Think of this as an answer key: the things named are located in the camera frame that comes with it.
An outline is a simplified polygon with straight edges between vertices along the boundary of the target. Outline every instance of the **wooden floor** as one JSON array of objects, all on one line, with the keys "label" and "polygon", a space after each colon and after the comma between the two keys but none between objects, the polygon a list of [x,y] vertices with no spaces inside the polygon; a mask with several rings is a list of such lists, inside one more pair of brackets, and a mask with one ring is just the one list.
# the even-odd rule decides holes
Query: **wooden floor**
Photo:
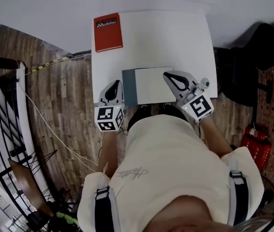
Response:
[{"label": "wooden floor", "polygon": [[[30,70],[51,61],[55,53],[47,50],[42,41],[7,27],[0,28],[0,57],[24,61]],[[274,67],[260,73],[260,82],[274,81]],[[55,64],[28,75],[28,93],[41,113],[63,142],[78,154],[98,162],[101,133],[93,119],[91,58],[80,58]],[[214,119],[230,144],[240,145],[245,127],[251,121],[252,109],[238,105],[223,94],[213,99]],[[30,104],[30,118],[34,141],[48,154],[58,153],[47,164],[56,187],[70,189],[75,197],[81,182],[92,171],[77,160],[46,127],[37,111]],[[125,111],[123,128],[136,108]],[[266,170],[262,173],[274,183],[274,94],[271,104],[265,103],[265,95],[259,92],[258,122],[269,127],[273,150]],[[126,136],[118,134],[119,161],[125,153]],[[95,164],[83,159],[83,163],[96,169]]]}]

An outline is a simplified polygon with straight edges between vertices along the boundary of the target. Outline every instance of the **black chair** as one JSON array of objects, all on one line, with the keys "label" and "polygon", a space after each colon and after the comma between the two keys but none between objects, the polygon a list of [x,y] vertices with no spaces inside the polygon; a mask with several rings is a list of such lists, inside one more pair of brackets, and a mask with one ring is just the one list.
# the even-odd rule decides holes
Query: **black chair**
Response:
[{"label": "black chair", "polygon": [[260,88],[267,92],[267,102],[271,102],[272,80],[267,85],[259,84],[258,69],[264,71],[274,66],[274,27],[260,24],[243,48],[215,50],[224,95],[236,103],[255,107]]}]

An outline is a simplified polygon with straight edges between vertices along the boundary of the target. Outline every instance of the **black strap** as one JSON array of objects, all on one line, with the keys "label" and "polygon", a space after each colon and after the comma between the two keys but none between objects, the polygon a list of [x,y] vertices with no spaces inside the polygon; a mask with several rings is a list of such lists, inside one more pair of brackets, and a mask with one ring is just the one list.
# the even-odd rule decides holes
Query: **black strap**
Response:
[{"label": "black strap", "polygon": [[109,187],[97,190],[95,198],[95,229],[96,232],[115,232],[112,220]]},{"label": "black strap", "polygon": [[248,185],[240,171],[231,171],[230,177],[234,180],[234,187],[237,199],[234,225],[244,222],[248,213]]}]

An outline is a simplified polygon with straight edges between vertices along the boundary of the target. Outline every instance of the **person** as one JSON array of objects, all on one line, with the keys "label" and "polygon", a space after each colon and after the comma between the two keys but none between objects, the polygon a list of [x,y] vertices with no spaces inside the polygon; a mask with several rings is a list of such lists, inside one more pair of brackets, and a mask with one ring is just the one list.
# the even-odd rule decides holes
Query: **person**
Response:
[{"label": "person", "polygon": [[116,132],[105,132],[97,173],[85,178],[78,210],[81,229],[96,231],[93,202],[97,189],[107,183],[114,192],[122,232],[230,231],[231,157],[247,179],[251,217],[260,204],[263,184],[248,149],[233,151],[211,116],[200,126],[207,146],[176,107],[166,104],[156,116],[151,116],[150,106],[140,107],[129,122],[120,166]]}]

